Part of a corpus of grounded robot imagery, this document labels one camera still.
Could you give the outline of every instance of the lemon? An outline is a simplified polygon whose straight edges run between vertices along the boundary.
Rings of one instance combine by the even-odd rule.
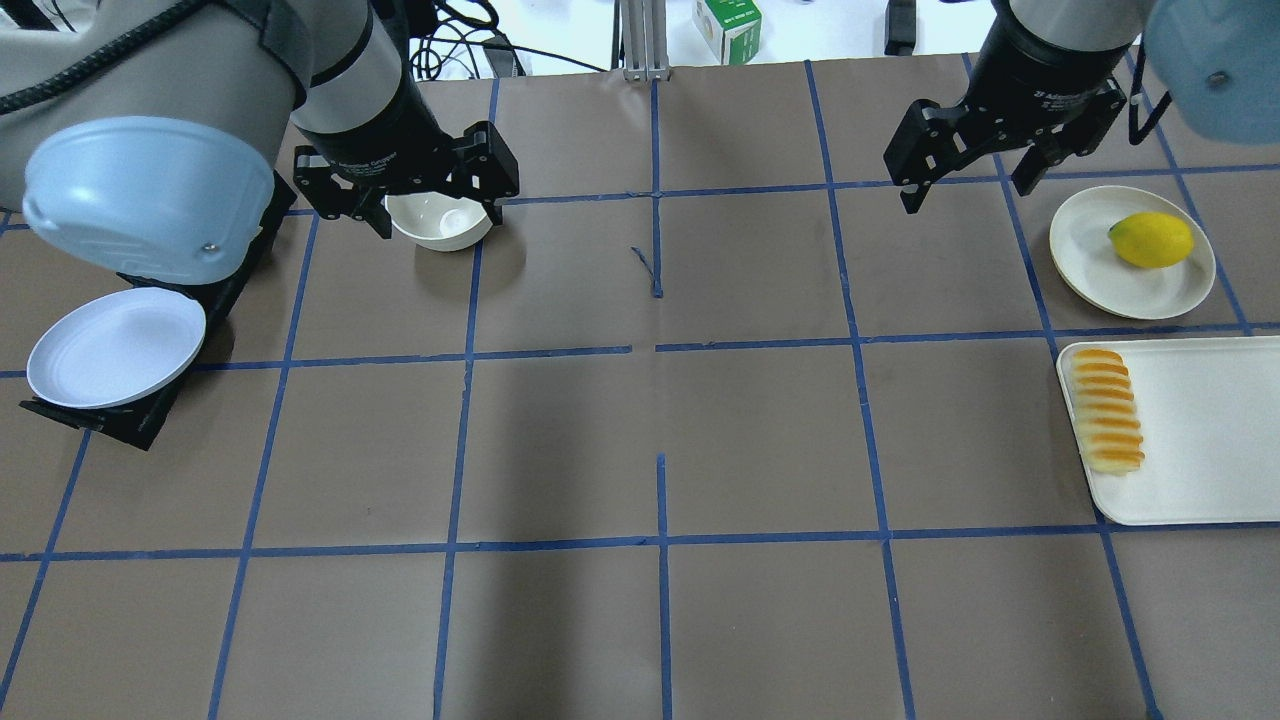
[[[1187,220],[1166,213],[1135,213],[1107,231],[1116,255],[1139,268],[1167,268],[1192,254]]]

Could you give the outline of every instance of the green and white box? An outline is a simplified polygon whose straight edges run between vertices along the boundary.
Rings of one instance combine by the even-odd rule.
[[[760,50],[764,15],[753,0],[694,0],[694,24],[722,65],[745,65]]]

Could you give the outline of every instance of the tray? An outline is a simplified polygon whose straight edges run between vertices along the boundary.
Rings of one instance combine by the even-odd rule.
[[[1124,525],[1280,520],[1280,337],[1070,345],[1057,377],[1073,427],[1068,375],[1085,347],[1124,356],[1147,455],[1123,477],[1084,466],[1098,510]]]

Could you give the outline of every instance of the white plate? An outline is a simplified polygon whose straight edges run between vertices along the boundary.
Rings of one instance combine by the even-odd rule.
[[[49,328],[27,359],[27,383],[64,407],[113,407],[177,378],[205,338],[205,310],[157,287],[114,292]]]
[[[484,205],[439,192],[388,195],[383,206],[396,229],[439,252],[471,247],[493,227]]]
[[[1190,256],[1170,268],[1138,268],[1121,260],[1107,231],[1134,213],[1167,213],[1187,220],[1196,241]],[[1048,246],[1071,290],[1121,318],[1174,318],[1194,309],[1213,288],[1213,249],[1204,231],[1181,208],[1134,187],[1091,187],[1069,197],[1053,214]]]
[[[1068,377],[1085,347],[1124,357],[1147,455],[1128,475],[1084,466],[1098,510],[1124,525],[1280,520],[1280,337],[1068,346],[1057,374],[1073,425]]]

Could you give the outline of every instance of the tray with bread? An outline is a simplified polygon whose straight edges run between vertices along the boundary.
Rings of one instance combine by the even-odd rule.
[[[1078,342],[1057,375],[1111,520],[1280,520],[1280,337]]]

